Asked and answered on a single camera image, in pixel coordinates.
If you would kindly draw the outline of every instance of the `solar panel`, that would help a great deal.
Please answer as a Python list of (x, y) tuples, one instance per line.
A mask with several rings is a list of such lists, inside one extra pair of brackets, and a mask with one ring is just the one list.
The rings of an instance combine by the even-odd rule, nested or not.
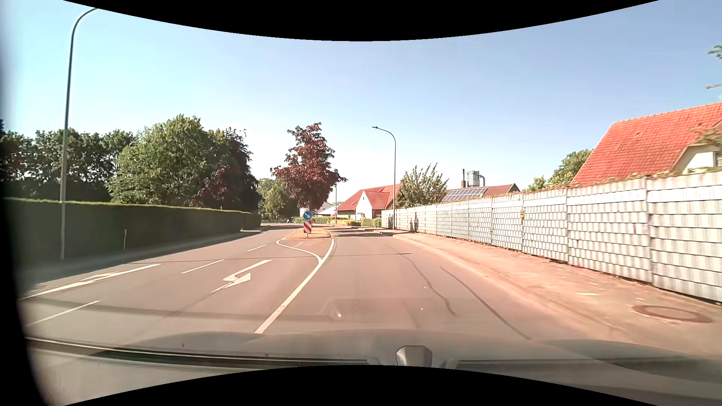
[(452, 190), (444, 196), (442, 202), (457, 202), (459, 200), (477, 199), (484, 195), (487, 188), (465, 188)]

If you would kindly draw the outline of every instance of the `concrete wall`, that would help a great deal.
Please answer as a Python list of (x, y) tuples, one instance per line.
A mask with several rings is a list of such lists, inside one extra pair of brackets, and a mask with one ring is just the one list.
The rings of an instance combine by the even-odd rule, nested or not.
[(397, 209), (396, 224), (722, 301), (722, 172)]
[(722, 301), (722, 173), (647, 182), (655, 286)]

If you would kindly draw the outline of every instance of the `traffic island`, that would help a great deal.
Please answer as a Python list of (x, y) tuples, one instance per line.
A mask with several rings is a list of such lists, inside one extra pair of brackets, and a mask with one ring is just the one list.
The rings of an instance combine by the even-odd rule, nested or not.
[(322, 228), (312, 228), (311, 234), (306, 235), (306, 233), (303, 232), (303, 228), (299, 228), (298, 230), (294, 231), (293, 234), (286, 237), (286, 239), (290, 240), (305, 240), (309, 238), (330, 238), (331, 234), (329, 234), (328, 231), (322, 229)]

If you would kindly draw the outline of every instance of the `red-leaved tree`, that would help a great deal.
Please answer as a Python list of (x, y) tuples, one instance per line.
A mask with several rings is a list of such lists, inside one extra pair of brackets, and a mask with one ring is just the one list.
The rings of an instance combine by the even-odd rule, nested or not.
[(258, 208), (261, 195), (256, 190), (258, 181), (248, 165), (251, 152), (243, 142), (243, 136), (235, 129), (226, 129), (217, 136), (225, 156), (218, 168), (205, 180), (203, 187), (191, 198), (189, 205), (252, 212)]
[(331, 190), (338, 182), (347, 179), (339, 175), (337, 169), (331, 170), (329, 158), (334, 150), (321, 136), (321, 123), (314, 123), (302, 129), (296, 126), (288, 133), (296, 138), (296, 146), (286, 154), (285, 168), (277, 166), (271, 171), (285, 183), (289, 194), (298, 201), (299, 207), (318, 210), (328, 199)]

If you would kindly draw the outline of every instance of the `red tiled roof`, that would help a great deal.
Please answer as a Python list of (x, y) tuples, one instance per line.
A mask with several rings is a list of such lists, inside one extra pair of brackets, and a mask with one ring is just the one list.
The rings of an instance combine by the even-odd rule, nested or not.
[(706, 129), (720, 121), (722, 103), (712, 103), (613, 123), (573, 183), (671, 170), (684, 149), (699, 137), (690, 129)]
[(366, 193), (366, 197), (368, 198), (368, 202), (371, 203), (372, 209), (384, 210), (386, 206), (388, 206), (388, 197), (391, 193), (386, 193), (384, 191), (364, 191), (364, 193)]
[(512, 183), (511, 185), (502, 185), (502, 186), (487, 186), (487, 191), (484, 192), (483, 197), (490, 197), (490, 196), (497, 196), (500, 194), (506, 194), (512, 191), (519, 191), (519, 188), (516, 186), (516, 183)]
[[(398, 183), (396, 185), (396, 193), (399, 192), (399, 187), (401, 187), (401, 184)], [(383, 207), (383, 209), (387, 208), (391, 202), (393, 201), (393, 185), (389, 186), (379, 186), (375, 188), (369, 188), (369, 189), (361, 189), (354, 193), (350, 198), (346, 199), (343, 204), (341, 204), (338, 208), (340, 212), (346, 211), (346, 210), (356, 210), (356, 205), (358, 204), (359, 200), (361, 200), (361, 193), (362, 192), (378, 192), (378, 193), (386, 193), (386, 206)], [(373, 202), (371, 203), (371, 207), (376, 209), (377, 207), (374, 206)]]

